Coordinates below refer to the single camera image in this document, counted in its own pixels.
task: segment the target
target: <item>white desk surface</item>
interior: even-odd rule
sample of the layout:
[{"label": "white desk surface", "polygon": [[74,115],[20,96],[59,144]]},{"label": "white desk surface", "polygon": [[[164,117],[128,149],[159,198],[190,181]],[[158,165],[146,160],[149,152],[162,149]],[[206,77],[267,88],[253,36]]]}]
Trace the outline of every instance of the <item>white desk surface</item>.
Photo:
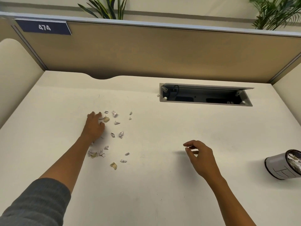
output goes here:
[{"label": "white desk surface", "polygon": [[[159,102],[159,83],[254,87],[247,91],[253,107]],[[224,225],[214,194],[182,146],[192,139],[213,149],[222,175],[258,226],[300,221],[301,179],[276,180],[263,163],[301,148],[301,127],[270,84],[97,80],[55,71],[43,74],[0,129],[0,212],[75,142],[89,112],[105,110],[111,120],[96,147],[110,149],[105,158],[85,158],[65,226]],[[121,131],[123,139],[110,136]]]}]

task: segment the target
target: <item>text 474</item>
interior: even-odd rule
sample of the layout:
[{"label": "text 474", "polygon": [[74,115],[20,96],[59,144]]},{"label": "text 474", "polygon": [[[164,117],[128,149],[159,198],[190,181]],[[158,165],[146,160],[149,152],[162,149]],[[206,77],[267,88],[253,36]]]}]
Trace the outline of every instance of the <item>text 474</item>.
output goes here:
[{"label": "text 474", "polygon": [[48,25],[40,25],[40,24],[39,24],[39,29],[42,29],[42,30],[50,30],[50,31],[51,31],[51,29],[50,29],[50,27],[49,27]]}]

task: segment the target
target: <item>gray sleeve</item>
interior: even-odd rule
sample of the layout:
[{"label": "gray sleeve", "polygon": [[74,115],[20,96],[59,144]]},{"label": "gray sleeve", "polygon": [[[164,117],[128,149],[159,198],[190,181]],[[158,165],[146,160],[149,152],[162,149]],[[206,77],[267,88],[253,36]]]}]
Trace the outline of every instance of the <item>gray sleeve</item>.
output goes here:
[{"label": "gray sleeve", "polygon": [[70,199],[69,189],[61,182],[37,179],[4,211],[0,225],[62,226]]}]

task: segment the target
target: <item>navy blue sign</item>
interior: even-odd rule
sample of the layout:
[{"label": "navy blue sign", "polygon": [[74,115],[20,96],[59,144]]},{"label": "navy blue sign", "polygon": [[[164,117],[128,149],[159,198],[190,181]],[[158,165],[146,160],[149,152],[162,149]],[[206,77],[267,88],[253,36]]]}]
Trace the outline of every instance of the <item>navy blue sign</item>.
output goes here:
[{"label": "navy blue sign", "polygon": [[66,21],[15,19],[24,32],[71,35]]}]

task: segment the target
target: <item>trash can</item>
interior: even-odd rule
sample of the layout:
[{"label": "trash can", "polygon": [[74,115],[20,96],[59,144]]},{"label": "trash can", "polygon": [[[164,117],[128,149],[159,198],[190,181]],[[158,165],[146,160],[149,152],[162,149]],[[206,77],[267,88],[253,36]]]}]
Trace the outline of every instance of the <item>trash can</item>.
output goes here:
[{"label": "trash can", "polygon": [[277,179],[301,178],[301,152],[298,150],[268,157],[264,163],[268,172]]}]

